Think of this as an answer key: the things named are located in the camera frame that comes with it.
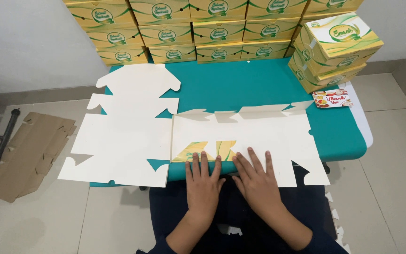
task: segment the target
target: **brown cardboard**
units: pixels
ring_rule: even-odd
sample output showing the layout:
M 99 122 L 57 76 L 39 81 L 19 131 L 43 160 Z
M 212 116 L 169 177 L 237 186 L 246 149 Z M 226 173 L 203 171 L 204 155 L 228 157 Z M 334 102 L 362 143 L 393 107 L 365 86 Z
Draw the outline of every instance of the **brown cardboard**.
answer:
M 38 189 L 76 130 L 74 120 L 35 112 L 23 121 L 0 163 L 0 199 L 10 203 Z

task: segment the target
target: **tiled floor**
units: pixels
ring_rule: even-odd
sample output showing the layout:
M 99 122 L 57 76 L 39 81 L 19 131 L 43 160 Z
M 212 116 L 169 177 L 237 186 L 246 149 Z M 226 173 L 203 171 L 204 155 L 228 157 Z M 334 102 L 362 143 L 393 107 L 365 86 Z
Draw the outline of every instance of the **tiled floor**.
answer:
M 406 97 L 391 74 L 359 76 L 353 85 L 374 144 L 360 159 L 329 163 L 326 190 L 340 217 L 335 223 L 352 253 L 406 254 Z M 87 102 L 0 108 L 0 134 L 13 108 L 21 109 L 21 118 L 35 111 L 79 126 Z M 0 200 L 0 253 L 134 253 L 154 245 L 148 192 L 57 180 L 73 139 L 35 193 L 13 204 Z

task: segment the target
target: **table surface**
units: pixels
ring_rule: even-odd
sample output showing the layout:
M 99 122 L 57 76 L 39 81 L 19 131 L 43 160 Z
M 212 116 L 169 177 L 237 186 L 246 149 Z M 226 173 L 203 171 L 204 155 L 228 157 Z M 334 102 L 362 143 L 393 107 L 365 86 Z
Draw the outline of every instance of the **table surface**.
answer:
M 181 89 L 177 92 L 169 90 L 161 97 L 179 98 L 178 113 L 196 108 L 205 108 L 210 113 L 237 111 L 244 106 L 312 100 L 287 66 L 288 62 L 289 58 L 200 65 L 196 61 L 166 64 L 166 69 L 181 81 Z M 121 67 L 111 67 L 110 72 Z M 107 87 L 105 93 L 112 94 Z M 306 113 L 311 126 L 309 133 L 314 136 L 323 162 L 358 159 L 366 153 L 366 142 L 348 107 L 319 109 L 313 103 Z M 158 117 L 172 118 L 172 115 L 165 111 Z M 222 167 L 223 174 L 236 172 L 232 162 L 223 162 Z M 171 163 L 167 181 L 180 179 L 185 179 L 184 163 Z M 91 186 L 117 185 L 91 183 Z

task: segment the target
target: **person's left hand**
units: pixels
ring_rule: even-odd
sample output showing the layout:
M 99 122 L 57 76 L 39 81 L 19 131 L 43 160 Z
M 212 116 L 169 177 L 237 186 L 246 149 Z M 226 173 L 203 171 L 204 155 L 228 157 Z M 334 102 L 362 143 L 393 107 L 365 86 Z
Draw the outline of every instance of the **person's left hand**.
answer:
M 216 158 L 216 166 L 211 176 L 209 176 L 206 152 L 202 151 L 201 158 L 201 170 L 197 153 L 193 154 L 192 171 L 190 162 L 186 161 L 187 204 L 192 221 L 206 231 L 216 213 L 219 193 L 225 178 L 219 180 L 222 170 L 220 155 Z

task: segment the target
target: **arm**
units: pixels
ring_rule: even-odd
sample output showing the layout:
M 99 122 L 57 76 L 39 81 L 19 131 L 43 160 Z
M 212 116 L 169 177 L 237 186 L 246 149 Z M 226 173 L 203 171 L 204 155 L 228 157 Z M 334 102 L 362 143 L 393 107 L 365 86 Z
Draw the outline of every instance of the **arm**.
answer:
M 156 243 L 149 254 L 189 254 L 200 238 L 208 230 L 216 213 L 219 193 L 225 179 L 220 179 L 222 169 L 220 155 L 212 175 L 209 176 L 206 152 L 201 153 L 201 170 L 199 156 L 193 154 L 192 171 L 186 161 L 186 190 L 189 210 L 176 228 L 164 241 Z
M 266 172 L 251 147 L 248 148 L 253 166 L 241 153 L 233 157 L 239 177 L 236 186 L 253 211 L 258 214 L 293 250 L 322 253 L 345 253 L 324 232 L 314 232 L 297 220 L 281 202 L 270 152 L 266 152 Z

